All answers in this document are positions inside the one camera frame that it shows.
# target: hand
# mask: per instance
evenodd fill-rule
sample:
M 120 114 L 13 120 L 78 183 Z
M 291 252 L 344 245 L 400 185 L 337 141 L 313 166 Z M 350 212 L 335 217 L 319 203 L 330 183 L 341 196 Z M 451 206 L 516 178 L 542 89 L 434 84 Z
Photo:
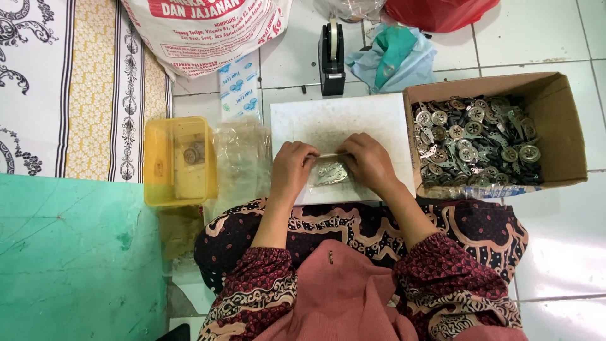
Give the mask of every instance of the hand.
M 301 141 L 285 142 L 273 160 L 270 197 L 292 206 L 318 156 L 320 152 L 314 146 Z
M 367 133 L 353 133 L 335 151 L 353 172 L 356 180 L 383 197 L 400 183 L 387 150 Z

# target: woman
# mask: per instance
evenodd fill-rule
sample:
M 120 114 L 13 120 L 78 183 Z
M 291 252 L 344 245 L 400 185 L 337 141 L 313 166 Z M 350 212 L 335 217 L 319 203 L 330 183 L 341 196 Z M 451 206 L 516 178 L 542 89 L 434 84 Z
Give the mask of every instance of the woman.
M 372 137 L 336 152 L 389 210 L 293 208 L 319 152 L 284 143 L 269 198 L 227 211 L 196 242 L 219 292 L 199 340 L 526 340 L 507 283 L 528 237 L 510 210 L 424 212 Z

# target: tape roll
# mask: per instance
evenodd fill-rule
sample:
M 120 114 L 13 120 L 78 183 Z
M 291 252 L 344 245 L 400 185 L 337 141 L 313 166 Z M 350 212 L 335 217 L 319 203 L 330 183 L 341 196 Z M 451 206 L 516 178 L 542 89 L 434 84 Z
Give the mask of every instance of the tape roll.
M 337 59 L 337 19 L 332 18 L 330 21 L 330 60 Z

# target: yellow plastic container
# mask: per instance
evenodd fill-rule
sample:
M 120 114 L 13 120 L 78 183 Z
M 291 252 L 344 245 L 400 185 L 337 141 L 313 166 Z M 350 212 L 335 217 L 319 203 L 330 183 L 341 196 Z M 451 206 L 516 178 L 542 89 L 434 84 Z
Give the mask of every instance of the yellow plastic container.
M 147 205 L 201 204 L 217 197 L 212 136 L 201 116 L 153 120 L 145 125 L 143 196 Z

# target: cardboard box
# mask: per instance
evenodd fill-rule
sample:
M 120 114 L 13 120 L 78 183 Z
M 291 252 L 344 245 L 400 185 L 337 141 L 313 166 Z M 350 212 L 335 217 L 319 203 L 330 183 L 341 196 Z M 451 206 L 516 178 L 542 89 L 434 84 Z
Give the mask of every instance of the cardboard box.
M 421 184 L 419 153 L 415 149 L 412 104 L 446 101 L 451 96 L 515 95 L 524 97 L 524 109 L 534 119 L 536 146 L 541 150 L 539 163 L 545 183 L 540 186 L 466 186 L 461 193 L 455 188 L 439 187 L 428 191 Z M 587 181 L 585 141 L 568 78 L 559 72 L 483 77 L 424 84 L 404 89 L 404 108 L 411 146 L 417 195 L 424 198 L 498 198 L 569 186 Z

